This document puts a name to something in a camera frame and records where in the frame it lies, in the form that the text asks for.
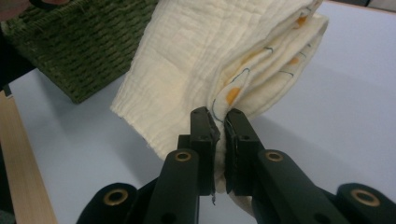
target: wooden surface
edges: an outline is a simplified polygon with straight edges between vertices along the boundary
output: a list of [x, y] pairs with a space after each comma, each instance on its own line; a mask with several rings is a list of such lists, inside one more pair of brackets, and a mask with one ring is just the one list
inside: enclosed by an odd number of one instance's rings
[[18, 224], [57, 223], [12, 96], [0, 92], [0, 141]]

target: fabric fold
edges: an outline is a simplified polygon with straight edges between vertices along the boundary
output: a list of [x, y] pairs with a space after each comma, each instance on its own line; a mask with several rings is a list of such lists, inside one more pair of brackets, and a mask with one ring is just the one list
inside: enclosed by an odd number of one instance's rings
[[163, 160], [205, 105], [219, 127], [217, 191], [223, 192], [223, 121], [231, 108], [260, 115], [295, 83], [328, 19], [321, 0], [162, 0], [111, 109]]

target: brass screw hole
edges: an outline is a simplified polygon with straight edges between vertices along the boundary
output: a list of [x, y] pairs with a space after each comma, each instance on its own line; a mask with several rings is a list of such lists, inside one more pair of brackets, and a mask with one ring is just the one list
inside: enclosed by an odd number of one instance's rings
[[350, 194], [356, 201], [367, 206], [377, 207], [381, 204], [379, 199], [373, 193], [364, 189], [353, 189], [350, 191]]
[[283, 156], [274, 151], [266, 152], [265, 157], [270, 161], [283, 161]]
[[128, 191], [126, 189], [113, 189], [109, 191], [103, 198], [104, 204], [114, 206], [125, 202], [128, 198]]
[[189, 161], [191, 159], [191, 154], [188, 152], [178, 152], [176, 154], [177, 161]]

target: folded towel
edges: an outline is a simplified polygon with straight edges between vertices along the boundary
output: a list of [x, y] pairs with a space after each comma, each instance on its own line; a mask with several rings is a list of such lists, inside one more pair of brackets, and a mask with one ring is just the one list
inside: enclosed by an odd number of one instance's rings
[[221, 137], [217, 191], [224, 191], [224, 128], [233, 107], [254, 118], [295, 83], [327, 27], [318, 0], [162, 0], [111, 106], [164, 159], [207, 106]]

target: table surface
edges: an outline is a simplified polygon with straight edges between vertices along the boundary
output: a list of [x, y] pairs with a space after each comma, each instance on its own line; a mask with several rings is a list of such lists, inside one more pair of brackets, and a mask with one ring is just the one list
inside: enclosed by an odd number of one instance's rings
[[[319, 187], [358, 182], [396, 201], [396, 15], [325, 2], [329, 28], [290, 92], [252, 122]], [[80, 105], [37, 70], [11, 83], [56, 217], [76, 223], [102, 187], [142, 187], [163, 162], [109, 110], [119, 78]], [[228, 198], [201, 198], [200, 223], [255, 223]]]

